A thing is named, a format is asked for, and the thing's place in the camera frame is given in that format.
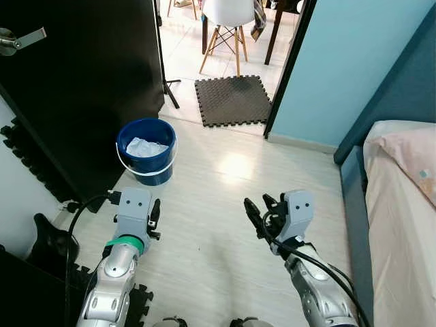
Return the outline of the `pink pillow orange spots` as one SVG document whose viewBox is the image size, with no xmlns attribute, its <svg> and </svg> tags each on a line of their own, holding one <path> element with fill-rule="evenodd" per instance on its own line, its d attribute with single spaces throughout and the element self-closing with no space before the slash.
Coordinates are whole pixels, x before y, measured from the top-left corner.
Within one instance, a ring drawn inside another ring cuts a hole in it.
<svg viewBox="0 0 436 327">
<path fill-rule="evenodd" d="M 436 205 L 436 128 L 384 134 L 375 143 L 395 160 L 429 202 Z"/>
</svg>

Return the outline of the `black room door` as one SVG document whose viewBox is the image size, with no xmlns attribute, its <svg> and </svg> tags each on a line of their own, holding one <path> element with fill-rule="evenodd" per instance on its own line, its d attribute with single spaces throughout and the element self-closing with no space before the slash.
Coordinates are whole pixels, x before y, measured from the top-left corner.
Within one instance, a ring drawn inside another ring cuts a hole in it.
<svg viewBox="0 0 436 327">
<path fill-rule="evenodd" d="M 0 55 L 0 96 L 75 202 L 112 188 L 116 137 L 165 104 L 153 0 L 0 0 L 0 29 L 41 40 Z"/>
</svg>

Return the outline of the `blue plastic bucket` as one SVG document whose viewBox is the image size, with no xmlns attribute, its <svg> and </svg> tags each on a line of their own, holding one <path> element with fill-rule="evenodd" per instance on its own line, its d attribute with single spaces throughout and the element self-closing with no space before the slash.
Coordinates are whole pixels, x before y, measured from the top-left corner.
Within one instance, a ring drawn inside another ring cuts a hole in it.
<svg viewBox="0 0 436 327">
<path fill-rule="evenodd" d="M 154 157 L 133 157 L 125 152 L 125 147 L 134 138 L 168 144 L 169 149 Z M 159 186 L 169 181 L 172 176 L 172 165 L 176 159 L 176 141 L 174 128 L 163 119 L 137 119 L 127 123 L 119 131 L 115 149 L 123 168 L 131 172 L 137 181 L 144 186 Z"/>
</svg>

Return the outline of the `white crumpled cloth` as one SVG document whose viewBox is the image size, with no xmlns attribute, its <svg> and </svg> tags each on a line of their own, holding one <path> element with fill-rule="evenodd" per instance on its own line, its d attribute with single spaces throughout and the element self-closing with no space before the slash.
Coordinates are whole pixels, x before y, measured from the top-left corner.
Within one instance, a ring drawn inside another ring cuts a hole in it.
<svg viewBox="0 0 436 327">
<path fill-rule="evenodd" d="M 125 147 L 125 152 L 133 157 L 149 158 L 162 155 L 162 153 L 168 149 L 168 144 L 161 144 L 140 138 L 134 138 L 133 140 L 130 140 L 127 144 L 127 147 Z"/>
</svg>

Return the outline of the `black foam puzzle mat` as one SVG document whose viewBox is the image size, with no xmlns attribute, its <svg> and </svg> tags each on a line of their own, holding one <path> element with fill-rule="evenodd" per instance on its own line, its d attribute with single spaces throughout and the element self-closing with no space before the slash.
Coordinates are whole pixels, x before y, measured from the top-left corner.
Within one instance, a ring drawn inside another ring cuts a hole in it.
<svg viewBox="0 0 436 327">
<path fill-rule="evenodd" d="M 72 264 L 69 277 L 69 304 L 78 306 L 77 327 L 85 327 L 81 323 L 84 313 L 83 303 L 88 293 L 97 285 L 97 275 L 87 266 Z M 122 327 L 144 327 L 144 318 L 149 314 L 151 302 L 155 294 L 146 285 L 135 283 L 127 297 L 128 308 L 124 315 Z"/>
</svg>

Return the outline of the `grey left robot leg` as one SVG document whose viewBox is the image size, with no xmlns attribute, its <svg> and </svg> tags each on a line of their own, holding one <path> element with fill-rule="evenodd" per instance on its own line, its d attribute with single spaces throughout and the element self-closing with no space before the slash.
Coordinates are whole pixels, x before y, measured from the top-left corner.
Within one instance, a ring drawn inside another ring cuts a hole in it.
<svg viewBox="0 0 436 327">
<path fill-rule="evenodd" d="M 181 317 L 165 317 L 151 327 L 188 327 L 188 324 Z"/>
</svg>

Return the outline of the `black chair leg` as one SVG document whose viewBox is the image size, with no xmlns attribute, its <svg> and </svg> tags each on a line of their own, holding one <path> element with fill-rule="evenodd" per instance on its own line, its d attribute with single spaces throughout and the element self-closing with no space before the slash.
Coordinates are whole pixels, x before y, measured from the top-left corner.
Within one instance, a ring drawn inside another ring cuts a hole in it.
<svg viewBox="0 0 436 327">
<path fill-rule="evenodd" d="M 78 256 L 77 240 L 72 240 L 67 230 L 54 227 L 43 214 L 35 214 L 33 220 L 37 236 L 25 261 L 53 277 L 64 280 L 65 270 L 68 268 L 67 255 L 69 254 L 71 262 Z"/>
</svg>

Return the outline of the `dark grey foam puzzle mat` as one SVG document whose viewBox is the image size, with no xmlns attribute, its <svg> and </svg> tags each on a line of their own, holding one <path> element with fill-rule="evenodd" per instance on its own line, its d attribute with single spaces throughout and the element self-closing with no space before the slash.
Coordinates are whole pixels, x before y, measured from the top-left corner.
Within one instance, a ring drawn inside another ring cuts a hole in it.
<svg viewBox="0 0 436 327">
<path fill-rule="evenodd" d="M 233 127 L 267 122 L 272 102 L 256 75 L 194 81 L 205 127 Z"/>
</svg>

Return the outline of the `black foam puzzle tiles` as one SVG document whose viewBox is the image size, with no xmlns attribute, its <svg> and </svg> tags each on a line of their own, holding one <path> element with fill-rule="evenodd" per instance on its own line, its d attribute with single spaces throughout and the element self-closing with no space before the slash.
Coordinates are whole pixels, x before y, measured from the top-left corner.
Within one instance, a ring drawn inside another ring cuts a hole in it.
<svg viewBox="0 0 436 327">
<path fill-rule="evenodd" d="M 13 118 L 9 125 L 0 127 L 3 143 L 19 158 L 22 165 L 52 194 L 57 202 L 78 201 L 74 190 L 52 163 L 46 153 L 35 142 L 19 119 Z"/>
</svg>

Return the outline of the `grey plaid hanging cloth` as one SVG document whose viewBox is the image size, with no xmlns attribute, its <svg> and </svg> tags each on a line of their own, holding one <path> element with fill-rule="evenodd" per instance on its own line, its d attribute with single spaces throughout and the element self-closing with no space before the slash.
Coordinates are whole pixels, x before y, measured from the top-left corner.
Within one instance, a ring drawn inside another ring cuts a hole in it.
<svg viewBox="0 0 436 327">
<path fill-rule="evenodd" d="M 264 9 L 270 0 L 253 0 L 253 25 L 250 35 L 253 41 L 258 41 L 266 27 L 266 13 Z"/>
</svg>

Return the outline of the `white chair wooden legs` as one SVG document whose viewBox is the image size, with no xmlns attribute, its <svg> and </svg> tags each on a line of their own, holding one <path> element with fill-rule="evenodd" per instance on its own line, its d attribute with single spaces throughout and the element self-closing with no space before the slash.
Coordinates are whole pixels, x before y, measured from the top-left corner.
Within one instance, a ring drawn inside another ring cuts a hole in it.
<svg viewBox="0 0 436 327">
<path fill-rule="evenodd" d="M 240 77 L 240 48 L 246 62 L 248 62 L 248 49 L 244 37 L 245 24 L 255 21 L 258 17 L 260 4 L 258 0 L 203 0 L 202 15 L 216 24 L 204 57 L 200 64 L 200 72 L 205 66 L 206 59 L 214 53 L 214 49 L 221 42 L 230 46 L 227 40 L 234 41 L 232 52 L 236 56 L 236 75 Z"/>
</svg>

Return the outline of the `chair with wooden legs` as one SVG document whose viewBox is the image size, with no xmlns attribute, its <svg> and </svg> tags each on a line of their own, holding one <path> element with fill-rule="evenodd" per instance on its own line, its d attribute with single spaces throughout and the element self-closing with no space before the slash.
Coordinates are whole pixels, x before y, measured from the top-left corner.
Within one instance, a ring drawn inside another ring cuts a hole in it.
<svg viewBox="0 0 436 327">
<path fill-rule="evenodd" d="M 198 20 L 200 18 L 198 0 L 168 0 L 168 4 L 166 4 L 166 16 L 170 16 L 172 9 L 184 7 L 190 7 L 192 9 L 192 16 L 194 20 Z"/>
</svg>

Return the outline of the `black door frame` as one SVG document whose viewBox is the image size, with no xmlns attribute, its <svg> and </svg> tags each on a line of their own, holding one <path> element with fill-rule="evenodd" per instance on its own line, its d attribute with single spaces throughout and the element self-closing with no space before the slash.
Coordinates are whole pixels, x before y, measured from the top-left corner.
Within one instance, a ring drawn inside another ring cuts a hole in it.
<svg viewBox="0 0 436 327">
<path fill-rule="evenodd" d="M 281 100 L 284 98 L 285 90 L 292 77 L 293 69 L 295 68 L 296 60 L 302 49 L 305 34 L 309 30 L 309 23 L 314 15 L 315 6 L 318 0 L 302 0 L 302 13 L 300 14 L 300 21 L 297 25 L 296 33 L 290 46 L 290 52 L 287 54 L 287 59 L 284 65 L 283 74 L 281 75 L 277 90 L 275 90 L 274 97 L 272 97 L 272 106 L 270 109 L 270 117 L 265 122 L 264 139 L 270 139 L 270 132 L 275 124 L 275 118 L 280 110 Z"/>
</svg>

